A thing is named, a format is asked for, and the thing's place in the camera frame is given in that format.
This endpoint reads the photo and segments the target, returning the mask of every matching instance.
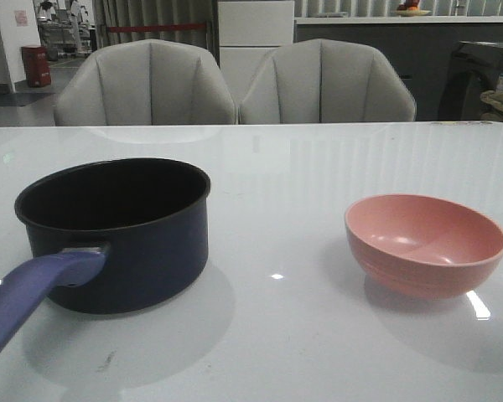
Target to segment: upholstered chair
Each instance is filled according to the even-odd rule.
[[[415,114],[383,53],[326,39],[266,54],[239,107],[241,124],[413,121]]]
[[[214,57],[146,39],[91,54],[57,98],[57,126],[234,124],[236,106]]]

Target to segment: curtain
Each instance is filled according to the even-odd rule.
[[[313,17],[318,13],[346,12],[350,17],[389,17],[402,0],[295,0],[296,17]],[[503,15],[503,0],[421,0],[419,8],[432,15],[454,15],[455,6],[468,16]]]
[[[93,8],[99,47],[164,39],[215,53],[216,0],[94,0]]]

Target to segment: red trash bin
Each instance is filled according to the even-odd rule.
[[[28,86],[46,86],[50,84],[50,69],[44,46],[31,44],[21,48],[24,71]]]

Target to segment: bowl rim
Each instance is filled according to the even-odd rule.
[[[437,201],[440,201],[440,202],[444,202],[444,203],[447,203],[447,204],[456,205],[456,206],[458,206],[460,208],[463,208],[463,209],[467,209],[467,210],[469,210],[469,211],[471,211],[471,212],[479,215],[480,217],[488,220],[490,223],[492,223],[499,230],[499,232],[503,236],[503,228],[497,222],[495,222],[492,218],[490,218],[488,215],[483,214],[483,213],[477,211],[476,209],[470,208],[470,207],[468,207],[468,206],[466,206],[464,204],[461,204],[461,203],[456,203],[456,202],[451,201],[451,200],[446,199],[446,198],[434,197],[432,195],[425,195],[425,194],[415,194],[415,193],[381,193],[381,194],[370,195],[370,196],[363,197],[363,198],[360,198],[360,199],[356,200],[355,202],[351,203],[347,207],[347,209],[345,210],[345,228],[346,228],[346,230],[350,231],[350,233],[353,236],[355,236],[360,242],[362,242],[365,245],[371,247],[372,249],[379,250],[380,252],[382,252],[382,253],[384,253],[386,255],[389,255],[389,256],[391,256],[393,258],[397,258],[399,260],[413,262],[413,263],[416,263],[416,264],[431,265],[431,266],[443,267],[443,268],[451,268],[452,266],[455,266],[455,267],[470,267],[470,266],[485,264],[485,263],[488,263],[488,262],[491,262],[491,261],[499,260],[499,259],[501,259],[501,257],[503,257],[503,246],[502,246],[500,248],[500,250],[497,253],[493,254],[491,257],[485,258],[483,260],[473,261],[473,262],[459,262],[459,263],[447,264],[447,263],[429,262],[429,261],[425,261],[425,260],[416,260],[416,259],[413,259],[413,258],[407,258],[407,257],[403,257],[403,256],[400,256],[400,255],[396,255],[396,254],[393,254],[393,253],[391,253],[391,252],[389,252],[387,250],[383,250],[380,247],[376,247],[375,245],[371,245],[369,242],[363,240],[350,227],[350,225],[349,225],[349,214],[350,214],[350,212],[352,211],[352,209],[356,205],[361,204],[361,203],[363,203],[365,201],[368,201],[370,199],[374,199],[374,198],[398,197],[398,196],[415,197],[415,198],[430,198],[430,199],[437,200]]]

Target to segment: purple handle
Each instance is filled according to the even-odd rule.
[[[102,269],[102,251],[67,251],[34,258],[7,274],[0,285],[0,352],[55,286],[80,286]]]

